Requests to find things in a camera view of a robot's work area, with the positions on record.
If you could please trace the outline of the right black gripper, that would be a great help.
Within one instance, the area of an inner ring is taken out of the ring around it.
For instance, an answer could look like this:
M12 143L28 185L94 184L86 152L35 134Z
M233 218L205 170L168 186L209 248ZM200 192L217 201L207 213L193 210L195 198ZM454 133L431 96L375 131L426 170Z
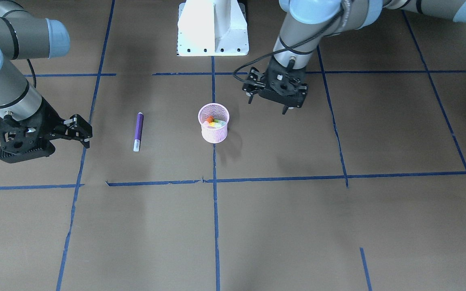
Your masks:
M54 129L62 123L74 131L55 132ZM37 112L29 118L22 121L15 121L12 117L0 118L0 160L17 163L48 157L55 152L49 136L51 140L76 140L88 149L92 130L92 125L79 114L63 121L50 103L42 99Z

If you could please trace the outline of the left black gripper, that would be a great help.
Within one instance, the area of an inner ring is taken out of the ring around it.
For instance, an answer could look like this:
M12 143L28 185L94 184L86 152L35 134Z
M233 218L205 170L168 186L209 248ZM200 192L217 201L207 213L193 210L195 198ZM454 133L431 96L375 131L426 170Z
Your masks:
M242 90L251 104L255 96L280 103L282 114L300 108L308 94L305 83L306 69L294 69L295 61L290 60L287 66L281 65L275 57L271 57L266 71L260 72L252 67L244 80Z

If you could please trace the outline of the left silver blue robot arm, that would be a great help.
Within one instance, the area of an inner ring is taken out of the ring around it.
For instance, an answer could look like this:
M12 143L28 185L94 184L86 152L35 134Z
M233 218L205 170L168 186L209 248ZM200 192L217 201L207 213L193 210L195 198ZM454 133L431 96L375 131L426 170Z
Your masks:
M403 10L466 23L466 0L281 0L286 17L273 51L250 61L242 80L248 103L255 95L290 108L303 106L308 94L306 66L324 37L373 24L383 9Z

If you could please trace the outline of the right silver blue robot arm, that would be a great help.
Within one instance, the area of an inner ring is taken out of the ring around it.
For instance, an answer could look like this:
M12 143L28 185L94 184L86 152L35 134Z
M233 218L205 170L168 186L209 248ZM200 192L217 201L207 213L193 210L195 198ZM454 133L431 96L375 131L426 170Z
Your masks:
M0 160L17 163L48 157L53 140L80 142L89 148L92 126L79 114L64 119L13 64L13 60L51 59L70 51L65 25L34 17L15 0L0 0Z

